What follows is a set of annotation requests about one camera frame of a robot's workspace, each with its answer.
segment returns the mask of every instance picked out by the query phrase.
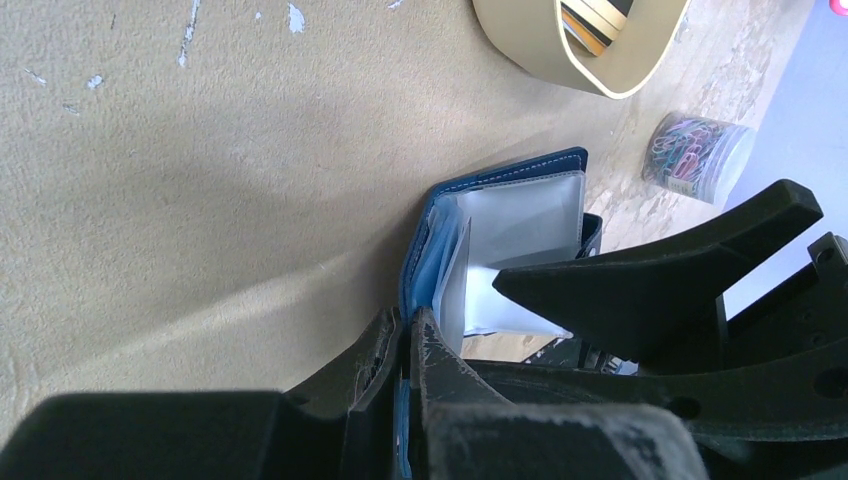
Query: clear plastic container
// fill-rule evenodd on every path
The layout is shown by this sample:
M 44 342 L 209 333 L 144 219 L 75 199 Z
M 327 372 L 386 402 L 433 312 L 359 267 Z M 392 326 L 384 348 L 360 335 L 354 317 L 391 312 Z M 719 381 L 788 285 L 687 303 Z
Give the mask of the clear plastic container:
M 748 163 L 755 138 L 749 127 L 672 112 L 651 136 L 642 178 L 724 206 Z

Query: beige table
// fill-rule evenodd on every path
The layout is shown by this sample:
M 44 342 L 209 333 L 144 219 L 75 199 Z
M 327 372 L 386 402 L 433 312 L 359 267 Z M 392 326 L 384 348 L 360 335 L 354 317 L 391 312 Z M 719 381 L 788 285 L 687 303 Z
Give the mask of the beige table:
M 587 147 L 606 250 L 708 218 L 639 180 L 648 135 L 756 126 L 812 0 L 693 0 L 621 102 L 529 77 L 467 0 L 291 3 L 5 5 L 0 439 L 60 391 L 298 383 L 397 304 L 421 199 L 462 173 Z

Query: wallet stitching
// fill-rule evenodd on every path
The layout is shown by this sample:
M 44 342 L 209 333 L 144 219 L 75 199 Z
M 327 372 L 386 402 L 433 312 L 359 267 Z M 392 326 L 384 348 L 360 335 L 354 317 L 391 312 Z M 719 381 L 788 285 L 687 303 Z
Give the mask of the wallet stitching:
M 482 184 L 486 184 L 486 183 L 492 183 L 494 181 L 500 180 L 501 178 L 512 177 L 512 176 L 518 175 L 519 173 L 526 172 L 528 170 L 533 170 L 534 168 L 541 168 L 541 167 L 544 167 L 545 165 L 550 165 L 552 163 L 562 162 L 564 160 L 570 160 L 572 158 L 580 158 L 580 155 L 574 155 L 574 154 L 565 155 L 563 157 L 553 158 L 551 160 L 547 160 L 547 161 L 544 161 L 542 163 L 537 163 L 535 165 L 530 165 L 530 166 L 527 166 L 527 167 L 524 167 L 524 168 L 520 168 L 520 169 L 518 169 L 514 172 L 503 173 L 501 175 L 497 175 L 497 176 L 492 177 L 492 178 L 487 178 L 485 180 L 474 180 L 473 182 L 466 182 L 466 183 L 462 183 L 462 184 L 459 184 L 459 185 L 454 185 L 452 187 L 446 188 L 445 190 L 440 192 L 439 195 L 443 195 L 445 193 L 453 192 L 453 191 L 456 191 L 460 188 L 469 187 L 469 186 L 472 186 L 472 185 L 482 185 Z M 410 265 L 409 272 L 407 273 L 406 278 L 404 279 L 404 283 L 407 284 L 407 285 L 409 285 L 410 281 L 412 280 L 412 272 L 414 272 L 415 267 L 418 266 L 418 261 L 420 260 L 420 255 L 421 255 L 421 249 L 424 248 L 423 242 L 421 241 L 421 237 L 422 236 L 419 235 L 419 238 L 416 240 L 417 245 L 415 246 L 415 253 L 412 256 L 413 263 Z
M 583 173 L 580 170 L 573 170 L 573 171 L 568 171 L 568 172 L 558 172 L 558 173 L 549 173 L 548 175 L 542 175 L 542 176 L 539 176 L 539 177 L 522 178 L 522 179 L 519 179 L 519 180 L 509 180 L 509 181 L 506 181 L 506 182 L 501 182 L 497 185 L 497 187 L 505 187 L 505 186 L 508 186 L 508 185 L 521 185 L 521 184 L 524 184 L 524 183 L 538 182 L 539 180 L 548 180 L 548 179 L 551 179 L 551 178 L 560 178 L 560 177 L 574 177 L 574 176 L 577 176 L 577 175 L 584 175 L 585 176 L 586 174 Z M 466 189 L 465 191 L 463 191 L 462 193 L 464 194 L 466 192 L 471 192 L 471 191 L 476 192 L 478 190 L 473 190 L 473 189 L 469 188 L 469 189 Z M 439 198 L 441 198 L 442 195 L 447 194 L 447 193 L 454 193 L 454 192 L 449 192 L 449 191 L 446 190 L 446 191 L 442 192 L 441 194 L 439 194 Z

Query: blue wallet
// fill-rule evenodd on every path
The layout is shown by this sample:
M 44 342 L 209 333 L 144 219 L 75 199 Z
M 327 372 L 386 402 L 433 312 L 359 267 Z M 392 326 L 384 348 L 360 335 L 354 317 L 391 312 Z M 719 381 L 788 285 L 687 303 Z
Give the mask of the blue wallet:
M 491 281 L 503 268 L 600 250 L 602 220 L 583 212 L 587 160 L 587 151 L 575 147 L 436 185 L 401 271 L 404 322 L 420 308 L 433 309 L 445 343 L 456 351 L 469 333 L 561 334 L 493 293 Z M 400 473 L 410 477 L 408 379 L 398 382 L 395 403 Z

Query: paint chip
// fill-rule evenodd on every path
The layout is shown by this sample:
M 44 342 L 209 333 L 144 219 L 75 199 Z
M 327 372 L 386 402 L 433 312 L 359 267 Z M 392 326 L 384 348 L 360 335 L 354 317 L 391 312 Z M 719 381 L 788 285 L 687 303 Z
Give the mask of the paint chip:
M 303 27 L 306 26 L 306 20 L 303 14 L 291 3 L 289 4 L 289 30 L 292 33 L 302 33 Z
M 32 70 L 30 70 L 28 68 L 25 68 L 24 71 L 27 72 L 28 74 L 30 74 L 32 76 L 32 79 L 35 80 L 36 82 L 38 82 L 39 85 L 41 85 L 42 87 L 47 86 L 47 80 L 45 80 L 44 77 L 42 77 L 41 75 L 33 72 Z
M 191 18 L 186 25 L 186 33 L 183 36 L 183 43 L 180 45 L 180 55 L 177 57 L 177 63 L 181 67 L 185 67 L 185 62 L 188 57 L 188 47 L 194 39 L 194 29 L 197 27 L 197 10 L 200 8 L 200 0 L 193 0 L 191 3 Z
M 85 86 L 88 87 L 89 90 L 96 90 L 100 87 L 100 85 L 103 85 L 103 77 L 101 77 L 100 75 L 95 75 L 89 78 L 88 83 L 85 84 Z

